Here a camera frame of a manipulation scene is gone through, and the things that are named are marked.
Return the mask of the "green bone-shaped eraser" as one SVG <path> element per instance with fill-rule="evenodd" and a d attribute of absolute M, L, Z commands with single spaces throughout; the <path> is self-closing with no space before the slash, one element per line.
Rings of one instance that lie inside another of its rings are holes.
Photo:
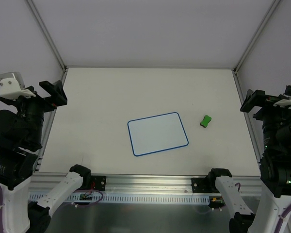
<path fill-rule="evenodd" d="M 201 127 L 207 128 L 212 118 L 209 115 L 204 115 L 203 119 L 199 123 Z"/>

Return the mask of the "blue-framed whiteboard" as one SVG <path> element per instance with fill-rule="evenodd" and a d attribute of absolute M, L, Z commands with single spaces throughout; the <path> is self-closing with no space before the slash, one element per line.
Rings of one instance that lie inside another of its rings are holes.
<path fill-rule="evenodd" d="M 132 153 L 136 157 L 189 145 L 181 117 L 177 112 L 149 116 L 127 122 Z"/>

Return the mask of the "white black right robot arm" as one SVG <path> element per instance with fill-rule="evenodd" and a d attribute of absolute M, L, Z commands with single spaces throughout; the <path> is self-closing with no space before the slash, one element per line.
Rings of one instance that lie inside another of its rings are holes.
<path fill-rule="evenodd" d="M 259 161 L 261 197 L 255 213 L 246 207 L 228 169 L 213 168 L 206 176 L 211 192 L 219 192 L 230 214 L 231 233 L 282 233 L 291 215 L 291 90 L 267 95 L 248 90 L 240 108 L 262 121 L 263 156 Z"/>

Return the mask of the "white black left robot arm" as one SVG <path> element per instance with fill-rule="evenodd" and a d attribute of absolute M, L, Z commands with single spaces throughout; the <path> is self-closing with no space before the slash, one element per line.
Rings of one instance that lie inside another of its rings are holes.
<path fill-rule="evenodd" d="M 67 197 L 91 185 L 90 169 L 74 165 L 47 195 L 28 201 L 37 151 L 42 148 L 44 114 L 67 105 L 61 81 L 42 81 L 40 86 L 48 97 L 14 78 L 0 80 L 0 101 L 17 109 L 0 110 L 0 233 L 45 232 Z"/>

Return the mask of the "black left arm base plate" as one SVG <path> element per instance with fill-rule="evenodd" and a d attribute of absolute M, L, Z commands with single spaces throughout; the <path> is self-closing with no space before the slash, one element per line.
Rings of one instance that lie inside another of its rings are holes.
<path fill-rule="evenodd" d="M 98 190 L 98 191 L 105 191 L 106 189 L 106 176 L 100 175 L 91 175 L 90 179 L 90 189 L 91 190 Z"/>

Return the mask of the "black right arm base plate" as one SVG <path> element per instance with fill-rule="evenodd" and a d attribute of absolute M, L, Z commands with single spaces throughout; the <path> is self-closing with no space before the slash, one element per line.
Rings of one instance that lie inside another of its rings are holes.
<path fill-rule="evenodd" d="M 219 193 L 218 189 L 215 187 L 215 180 L 207 177 L 191 178 L 191 186 L 193 193 Z"/>

